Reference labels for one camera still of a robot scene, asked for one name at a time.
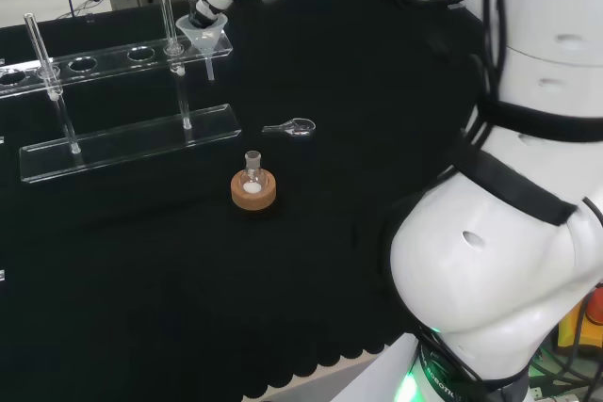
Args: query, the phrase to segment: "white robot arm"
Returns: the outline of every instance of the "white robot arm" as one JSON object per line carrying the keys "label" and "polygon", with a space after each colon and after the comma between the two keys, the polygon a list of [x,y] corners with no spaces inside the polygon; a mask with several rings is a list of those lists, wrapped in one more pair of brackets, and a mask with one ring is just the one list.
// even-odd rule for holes
{"label": "white robot arm", "polygon": [[[229,2],[197,10],[211,21]],[[492,6],[486,25],[502,33],[470,137],[480,145],[465,140],[459,171],[391,246],[420,345],[402,337],[336,402],[408,402],[409,371],[428,402],[530,401],[531,357],[603,277],[603,3],[485,0],[486,18]]]}

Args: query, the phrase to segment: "hole in rack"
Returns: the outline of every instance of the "hole in rack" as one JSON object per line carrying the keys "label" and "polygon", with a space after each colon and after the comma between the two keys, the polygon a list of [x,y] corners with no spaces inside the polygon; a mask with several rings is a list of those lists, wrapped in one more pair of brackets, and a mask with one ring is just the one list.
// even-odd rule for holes
{"label": "hole in rack", "polygon": [[23,71],[8,71],[0,76],[0,85],[5,87],[13,87],[25,79]]}
{"label": "hole in rack", "polygon": [[128,58],[134,61],[145,61],[153,58],[155,51],[146,46],[135,47],[128,52]]}
{"label": "hole in rack", "polygon": [[81,56],[67,65],[73,72],[88,72],[96,67],[96,60],[91,56]]}

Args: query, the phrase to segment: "funnel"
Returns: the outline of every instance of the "funnel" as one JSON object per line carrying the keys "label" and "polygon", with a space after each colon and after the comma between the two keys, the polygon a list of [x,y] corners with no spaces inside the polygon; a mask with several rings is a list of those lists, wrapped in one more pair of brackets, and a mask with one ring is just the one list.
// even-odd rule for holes
{"label": "funnel", "polygon": [[211,26],[207,28],[197,28],[190,23],[188,16],[183,16],[176,21],[176,26],[182,30],[192,45],[197,49],[212,51],[216,47],[216,44],[218,44],[222,29],[227,22],[228,18],[221,14],[218,16],[217,21]]}

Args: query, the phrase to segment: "black strap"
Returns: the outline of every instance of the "black strap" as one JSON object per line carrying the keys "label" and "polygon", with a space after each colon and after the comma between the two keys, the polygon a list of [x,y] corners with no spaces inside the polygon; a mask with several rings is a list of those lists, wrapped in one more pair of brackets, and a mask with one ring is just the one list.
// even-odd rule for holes
{"label": "black strap", "polygon": [[561,226],[577,209],[576,205],[560,200],[462,137],[457,140],[450,158],[452,165],[468,179],[531,217]]}
{"label": "black strap", "polygon": [[486,97],[478,100],[480,117],[486,122],[520,134],[571,143],[603,141],[603,118],[565,117]]}

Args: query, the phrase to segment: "glass tube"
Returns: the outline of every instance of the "glass tube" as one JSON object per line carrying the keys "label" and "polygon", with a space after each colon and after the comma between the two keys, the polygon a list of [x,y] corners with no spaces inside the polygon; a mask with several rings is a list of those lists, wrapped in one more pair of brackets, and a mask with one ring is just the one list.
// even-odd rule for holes
{"label": "glass tube", "polygon": [[40,61],[39,75],[44,81],[44,85],[46,86],[46,90],[48,92],[48,97],[51,101],[53,101],[53,104],[57,109],[58,120],[61,128],[63,129],[65,137],[69,142],[72,153],[78,154],[81,152],[81,150],[77,143],[77,138],[75,137],[72,121],[67,113],[67,107],[65,106],[65,100],[63,99],[63,87],[60,85],[60,82],[57,79],[55,68],[53,67],[50,57],[46,52],[46,46],[44,45],[44,40],[42,39],[40,30],[38,29],[36,17],[31,13],[27,13],[24,16],[24,19],[25,26],[27,27],[27,33],[31,39],[31,44],[36,52],[36,57]]}

